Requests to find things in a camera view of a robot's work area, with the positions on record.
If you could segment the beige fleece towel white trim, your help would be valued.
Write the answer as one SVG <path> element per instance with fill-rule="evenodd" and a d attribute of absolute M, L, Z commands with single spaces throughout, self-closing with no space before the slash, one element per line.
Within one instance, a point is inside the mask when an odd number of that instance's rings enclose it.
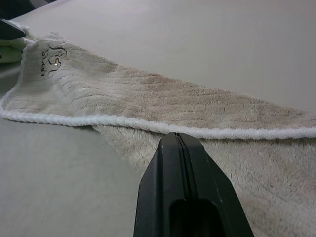
<path fill-rule="evenodd" d="M 4 119 L 92 126 L 139 170 L 170 132 L 201 139 L 256 237 L 316 237 L 316 112 L 129 68 L 56 33 L 24 39 Z"/>

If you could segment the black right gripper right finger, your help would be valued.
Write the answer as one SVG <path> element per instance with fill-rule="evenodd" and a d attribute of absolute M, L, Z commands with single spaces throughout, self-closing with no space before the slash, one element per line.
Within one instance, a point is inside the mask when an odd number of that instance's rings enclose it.
<path fill-rule="evenodd" d="M 226 174 L 199 139 L 178 134 L 183 146 L 189 205 L 190 237 L 252 237 L 245 212 Z"/>

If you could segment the black pointed right gripper left finger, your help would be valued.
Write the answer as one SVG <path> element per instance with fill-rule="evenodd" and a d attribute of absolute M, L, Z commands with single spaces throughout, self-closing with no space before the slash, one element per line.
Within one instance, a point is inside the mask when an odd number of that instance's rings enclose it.
<path fill-rule="evenodd" d="M 13 23 L 0 19 L 0 39 L 18 39 L 25 36 L 25 32 Z"/>

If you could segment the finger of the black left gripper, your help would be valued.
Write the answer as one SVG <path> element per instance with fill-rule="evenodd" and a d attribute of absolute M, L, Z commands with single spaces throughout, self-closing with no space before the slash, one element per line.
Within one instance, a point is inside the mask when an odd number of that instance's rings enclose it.
<path fill-rule="evenodd" d="M 133 237 L 192 237 L 188 146 L 192 137 L 161 138 L 141 178 Z"/>

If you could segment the light green cloth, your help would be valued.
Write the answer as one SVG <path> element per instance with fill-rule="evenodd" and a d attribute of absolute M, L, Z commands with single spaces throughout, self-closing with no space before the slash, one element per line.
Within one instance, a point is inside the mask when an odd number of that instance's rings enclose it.
<path fill-rule="evenodd" d="M 33 42 L 27 38 L 0 39 L 0 64 L 20 62 L 24 48 Z"/>

